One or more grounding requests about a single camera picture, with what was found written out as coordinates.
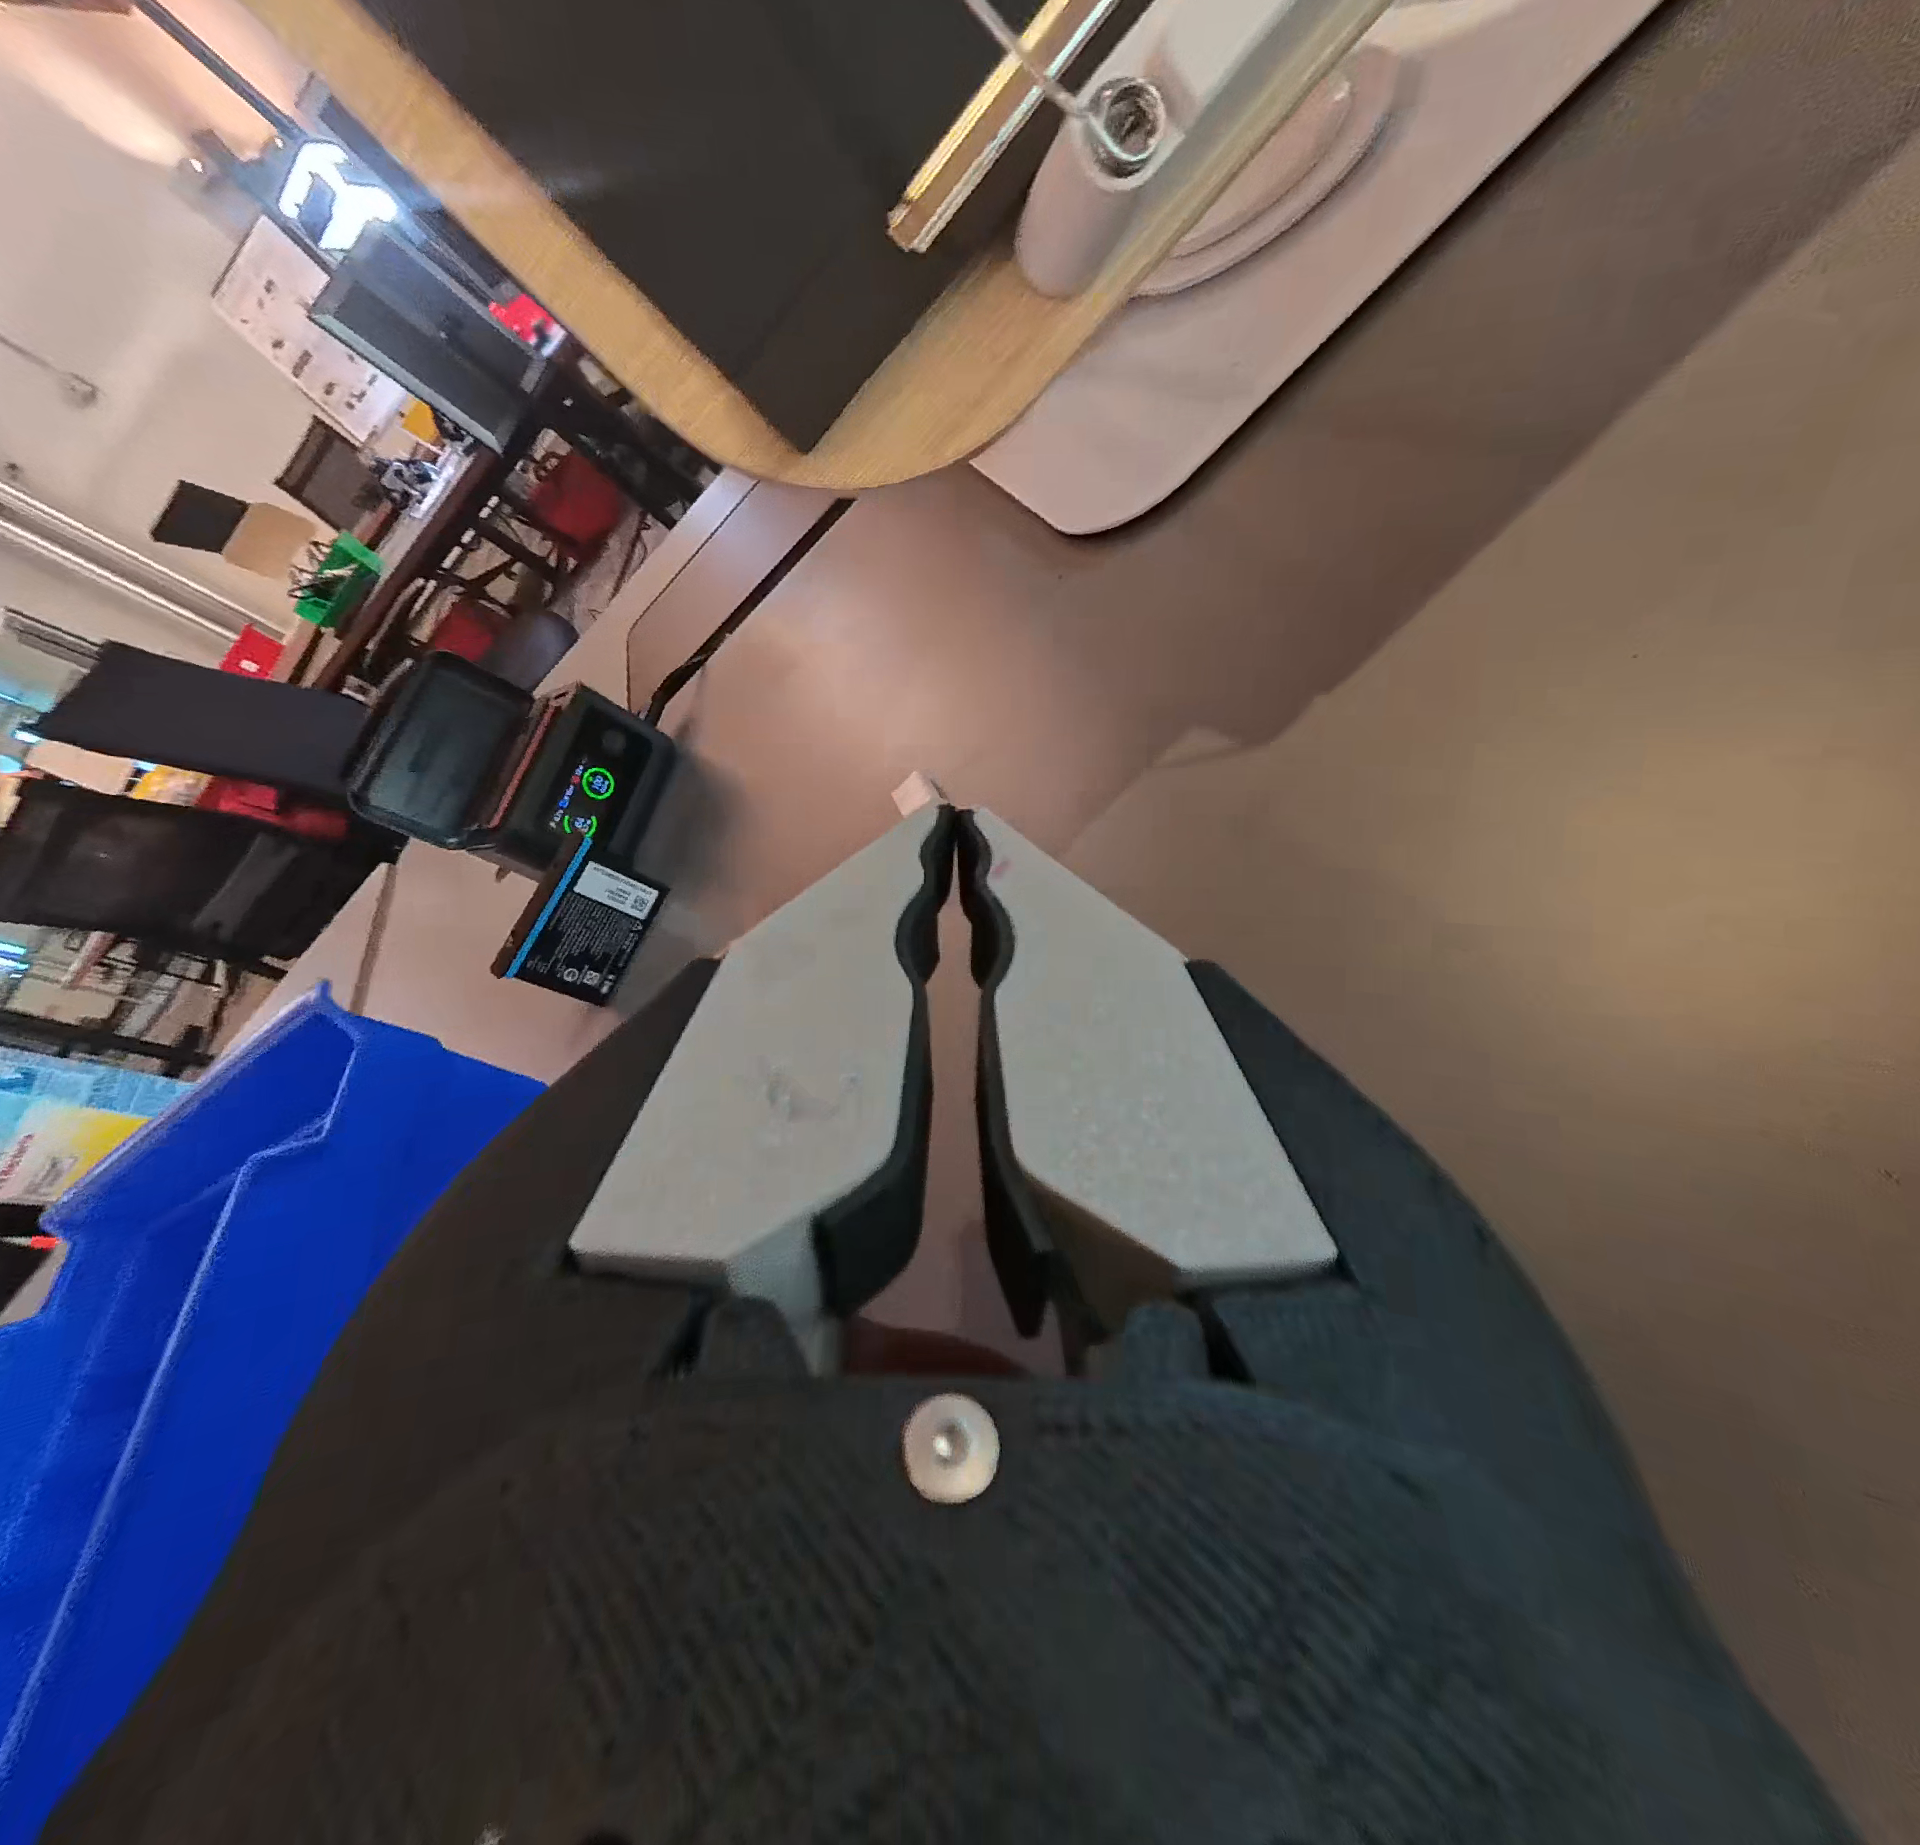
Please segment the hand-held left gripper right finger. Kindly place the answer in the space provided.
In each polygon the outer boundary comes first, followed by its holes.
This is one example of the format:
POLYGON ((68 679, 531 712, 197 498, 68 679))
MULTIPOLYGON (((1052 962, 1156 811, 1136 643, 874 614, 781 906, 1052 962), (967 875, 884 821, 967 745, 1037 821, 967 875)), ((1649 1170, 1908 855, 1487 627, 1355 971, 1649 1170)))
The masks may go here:
POLYGON ((983 808, 957 882, 987 1248, 1021 1335, 1054 1326, 1078 1370, 1143 1305, 1331 1278, 1338 1240, 1187 954, 983 808))

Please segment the white disinfecting wipes canister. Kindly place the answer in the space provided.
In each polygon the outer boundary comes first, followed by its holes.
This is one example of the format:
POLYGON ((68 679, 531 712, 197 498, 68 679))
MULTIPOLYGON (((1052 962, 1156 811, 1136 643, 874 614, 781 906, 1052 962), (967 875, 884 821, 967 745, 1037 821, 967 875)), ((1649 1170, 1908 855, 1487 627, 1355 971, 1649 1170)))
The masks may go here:
POLYGON ((3 1092, 3 1203, 46 1208, 148 1119, 65 1092, 3 1092))

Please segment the person's left hand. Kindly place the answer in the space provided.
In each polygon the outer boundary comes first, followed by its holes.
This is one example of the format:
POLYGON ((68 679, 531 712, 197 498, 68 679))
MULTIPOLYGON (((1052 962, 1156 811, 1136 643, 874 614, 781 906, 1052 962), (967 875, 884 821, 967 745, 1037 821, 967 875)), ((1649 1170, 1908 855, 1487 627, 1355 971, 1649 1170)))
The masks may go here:
POLYGON ((885 1326, 869 1317, 844 1323, 839 1370, 847 1378, 895 1380, 1025 1380, 1028 1367, 955 1333, 885 1326))

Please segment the blue plastic bin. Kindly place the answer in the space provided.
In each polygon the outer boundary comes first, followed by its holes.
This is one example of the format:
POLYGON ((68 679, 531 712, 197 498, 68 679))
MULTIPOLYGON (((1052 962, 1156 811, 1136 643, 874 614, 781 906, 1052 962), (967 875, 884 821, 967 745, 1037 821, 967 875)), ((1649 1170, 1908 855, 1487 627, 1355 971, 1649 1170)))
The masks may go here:
POLYGON ((3 1335, 3 1841, 206 1600, 348 1317, 544 1081, 317 987, 49 1214, 3 1335))

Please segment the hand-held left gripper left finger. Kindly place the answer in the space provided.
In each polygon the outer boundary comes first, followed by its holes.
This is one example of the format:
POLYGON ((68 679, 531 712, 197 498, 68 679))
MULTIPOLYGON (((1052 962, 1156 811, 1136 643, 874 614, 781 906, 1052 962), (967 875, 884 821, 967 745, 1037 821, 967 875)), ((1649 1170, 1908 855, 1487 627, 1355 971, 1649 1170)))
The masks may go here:
POLYGON ((841 1370, 924 1230, 955 844, 926 805, 723 953, 570 1235, 582 1270, 773 1305, 841 1370))

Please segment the small black box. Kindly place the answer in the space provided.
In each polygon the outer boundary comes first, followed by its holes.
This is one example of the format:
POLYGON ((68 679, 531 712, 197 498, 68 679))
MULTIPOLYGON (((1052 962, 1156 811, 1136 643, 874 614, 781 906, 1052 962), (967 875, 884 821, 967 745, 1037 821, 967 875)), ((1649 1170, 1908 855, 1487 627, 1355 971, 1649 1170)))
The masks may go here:
POLYGON ((493 957, 491 975, 606 1007, 669 899, 669 885, 575 831, 493 957))

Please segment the grey monitor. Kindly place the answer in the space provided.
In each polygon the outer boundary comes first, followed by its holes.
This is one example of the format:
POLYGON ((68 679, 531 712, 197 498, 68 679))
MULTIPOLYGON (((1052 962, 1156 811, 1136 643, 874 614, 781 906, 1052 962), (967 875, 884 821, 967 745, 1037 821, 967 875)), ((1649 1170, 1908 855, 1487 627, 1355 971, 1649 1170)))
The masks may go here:
POLYGON ((361 231, 310 317, 489 453, 531 410, 539 354, 389 227, 361 231))

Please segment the black display board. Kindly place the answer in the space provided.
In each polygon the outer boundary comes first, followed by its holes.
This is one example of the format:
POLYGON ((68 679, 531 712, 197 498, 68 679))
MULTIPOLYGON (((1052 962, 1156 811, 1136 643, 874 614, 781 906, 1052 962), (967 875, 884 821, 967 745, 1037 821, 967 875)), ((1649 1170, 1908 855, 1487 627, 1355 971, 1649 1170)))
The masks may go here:
POLYGON ((1036 294, 1061 129, 962 0, 236 0, 636 401, 865 492, 970 461, 1134 296, 1036 294))

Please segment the black battery charger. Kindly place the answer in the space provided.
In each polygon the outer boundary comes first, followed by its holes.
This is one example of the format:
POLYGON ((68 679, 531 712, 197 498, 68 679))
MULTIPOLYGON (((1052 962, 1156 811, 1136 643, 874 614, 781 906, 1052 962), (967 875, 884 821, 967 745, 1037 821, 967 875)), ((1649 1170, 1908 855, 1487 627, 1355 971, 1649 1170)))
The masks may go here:
POLYGON ((416 844, 537 877, 564 854, 631 868, 681 753, 589 686, 539 698, 433 652, 383 688, 348 754, 348 810, 416 844))

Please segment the green plastic bin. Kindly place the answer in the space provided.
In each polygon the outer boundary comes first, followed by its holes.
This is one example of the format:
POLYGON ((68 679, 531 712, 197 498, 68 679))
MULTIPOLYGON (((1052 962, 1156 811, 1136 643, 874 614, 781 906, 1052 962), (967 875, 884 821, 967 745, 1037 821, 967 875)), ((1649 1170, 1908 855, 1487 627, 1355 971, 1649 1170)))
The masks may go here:
POLYGON ((342 534, 332 543, 312 543, 295 564, 291 590, 295 618, 321 633, 342 633, 386 575, 387 560, 342 534))

